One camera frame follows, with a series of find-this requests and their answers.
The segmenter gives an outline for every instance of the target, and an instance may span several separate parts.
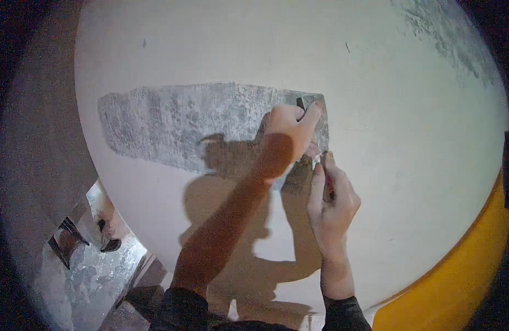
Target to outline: person's right hand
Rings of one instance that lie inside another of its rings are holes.
[[[333,190],[333,201],[325,201],[325,190]],[[308,216],[321,253],[328,253],[341,241],[356,215],[361,199],[354,191],[343,170],[327,152],[324,165],[317,164],[313,172],[310,197],[307,204]]]

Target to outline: person's left hand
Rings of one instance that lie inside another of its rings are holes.
[[[259,176],[277,178],[306,151],[312,157],[320,153],[312,136],[322,107],[314,102],[306,113],[300,107],[285,104],[271,110],[264,119],[263,147],[255,166]]]

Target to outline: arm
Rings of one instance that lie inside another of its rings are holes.
[[[321,108],[315,104],[306,114],[296,106],[273,108],[264,126],[263,147],[253,171],[187,240],[177,260],[172,288],[185,288],[205,297],[208,284],[225,267],[249,217],[274,179],[308,148],[320,116]]]
[[[321,292],[326,308],[323,330],[370,330],[357,303],[346,232],[361,199],[346,174],[337,168],[331,152],[317,164],[307,209],[321,252]]]

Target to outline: curved white surface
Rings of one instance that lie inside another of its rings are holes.
[[[86,3],[75,46],[79,115],[120,215],[173,271],[179,237],[190,226],[185,186],[198,175],[116,155],[102,135],[99,97],[140,86],[231,81],[323,93],[330,148],[362,197],[348,234],[356,295],[367,308],[409,286],[483,207],[507,126],[501,79],[464,13],[445,1],[426,3]],[[251,267],[295,261],[275,193],[266,227],[266,238],[252,239]],[[293,282],[271,279],[274,301],[323,313],[319,271]],[[231,291],[244,293],[250,285],[239,280]]]

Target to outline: black sleeve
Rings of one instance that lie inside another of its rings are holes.
[[[201,295],[182,288],[167,289],[150,331],[206,331],[208,302]]]
[[[332,300],[326,297],[324,299],[330,302],[330,306],[326,311],[323,331],[372,331],[359,308],[356,297],[343,300]]]

